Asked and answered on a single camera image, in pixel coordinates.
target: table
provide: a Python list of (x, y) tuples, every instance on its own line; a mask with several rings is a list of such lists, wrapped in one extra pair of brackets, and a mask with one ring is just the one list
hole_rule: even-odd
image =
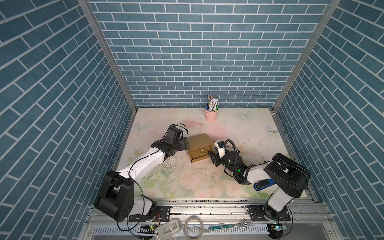
[[(139, 108), (124, 147), (118, 170), (138, 160), (160, 140), (170, 124), (183, 123), (189, 136), (206, 133), (214, 140), (231, 139), (246, 165), (270, 160), (275, 153), (289, 157), (268, 108), (220, 108), (215, 122), (207, 122), (204, 108)], [(210, 159), (191, 163), (187, 151), (179, 151), (138, 183), (153, 199), (268, 199), (276, 185), (255, 191), (240, 185), (215, 167)], [(140, 189), (135, 188), (140, 196)]]

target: pen holder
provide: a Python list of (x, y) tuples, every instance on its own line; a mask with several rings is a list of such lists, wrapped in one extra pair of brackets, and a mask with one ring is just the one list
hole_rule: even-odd
[(216, 119), (217, 119), (217, 112), (218, 112), (218, 110), (217, 111), (215, 111), (215, 112), (210, 112), (210, 111), (205, 111), (205, 119), (206, 119), (206, 121), (207, 122), (214, 122), (214, 121), (216, 121)]

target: open cardboard box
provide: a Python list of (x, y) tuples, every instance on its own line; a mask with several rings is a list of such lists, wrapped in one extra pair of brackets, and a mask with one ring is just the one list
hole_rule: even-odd
[(215, 140), (210, 138), (207, 134), (202, 133), (196, 136), (187, 137), (188, 151), (187, 154), (191, 162), (197, 162), (210, 158), (208, 151), (214, 152)]

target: floral pattern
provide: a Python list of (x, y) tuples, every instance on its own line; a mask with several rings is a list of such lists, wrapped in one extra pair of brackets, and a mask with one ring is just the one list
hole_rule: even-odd
[[(170, 124), (183, 123), (189, 136), (206, 133), (214, 140), (231, 139), (245, 164), (257, 164), (287, 150), (267, 108), (221, 108), (216, 122), (206, 122), (201, 108), (140, 108), (128, 137), (118, 169), (140, 158)], [(255, 198), (267, 199), (276, 189), (255, 191), (253, 184), (239, 185), (215, 167), (210, 159), (191, 163), (186, 151), (176, 152), (138, 182), (144, 194), (154, 199)], [(135, 195), (140, 196), (138, 187)]]

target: brick wall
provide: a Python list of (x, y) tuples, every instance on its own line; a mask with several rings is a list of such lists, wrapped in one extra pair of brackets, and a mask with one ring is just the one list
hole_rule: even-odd
[(345, 239), (383, 239), (383, 12), (342, 0), (278, 110)]
[(0, 1), (0, 239), (78, 237), (131, 114), (76, 0)]
[(91, 3), (138, 107), (272, 107), (328, 1)]

